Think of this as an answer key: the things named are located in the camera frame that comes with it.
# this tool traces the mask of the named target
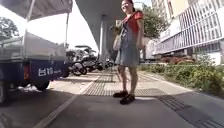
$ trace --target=pole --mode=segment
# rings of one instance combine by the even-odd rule
[[[22,45],[24,46],[23,50],[22,50],[23,58],[24,58],[24,56],[26,58],[26,42],[25,42],[25,39],[26,39],[26,33],[27,33],[27,28],[28,28],[28,22],[29,22],[30,18],[32,17],[33,7],[35,5],[35,2],[36,2],[36,0],[31,1],[30,8],[29,8],[29,11],[28,11],[27,16],[26,16],[26,27],[25,27],[25,32],[24,32],[23,39],[22,39]]]
[[[110,67],[111,67],[111,79],[110,79],[110,81],[111,82],[113,82],[113,77],[114,77],[114,74],[113,74],[113,64],[112,65],[110,65]]]
[[[64,44],[65,47],[67,47],[67,42],[68,42],[68,21],[69,21],[69,14],[70,13],[67,13],[67,18],[66,18],[65,44]]]

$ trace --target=person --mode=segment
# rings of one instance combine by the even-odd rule
[[[115,98],[122,98],[122,105],[129,104],[135,100],[135,89],[138,82],[137,66],[139,64],[140,49],[143,48],[142,37],[143,13],[136,11],[132,0],[122,0],[121,8],[126,18],[121,22],[121,44],[117,53],[115,63],[122,78],[123,90],[113,94]],[[131,75],[131,90],[127,91],[127,77],[125,69],[129,69]]]

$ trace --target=bag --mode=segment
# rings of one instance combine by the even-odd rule
[[[120,47],[121,47],[121,34],[115,37],[113,49],[115,51],[119,51]]]
[[[135,15],[135,13],[136,13],[136,12],[134,12],[134,13],[127,19],[126,22],[128,22],[129,19],[131,19],[131,17]],[[115,51],[119,51],[119,50],[120,50],[120,47],[121,47],[121,41],[122,41],[122,39],[121,39],[122,34],[123,34],[123,29],[121,30],[120,34],[119,34],[119,35],[116,35],[116,37],[115,37],[114,45],[113,45],[113,49],[114,49]]]

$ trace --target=white line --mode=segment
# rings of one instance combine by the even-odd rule
[[[91,86],[99,76],[97,76],[96,79],[91,81],[87,86],[83,87],[78,94],[82,94],[89,86]],[[46,128],[63,110],[65,110],[75,99],[77,98],[77,95],[72,96],[70,99],[68,99],[65,103],[60,105],[57,109],[55,109],[53,112],[51,112],[47,117],[43,118],[38,124],[33,126],[33,128]]]

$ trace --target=tree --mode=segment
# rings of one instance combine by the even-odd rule
[[[9,39],[19,36],[19,31],[14,22],[5,17],[0,17],[0,37]]]
[[[144,14],[144,36],[150,39],[157,39],[162,31],[169,26],[168,22],[160,17],[157,10],[143,4],[142,12]]]

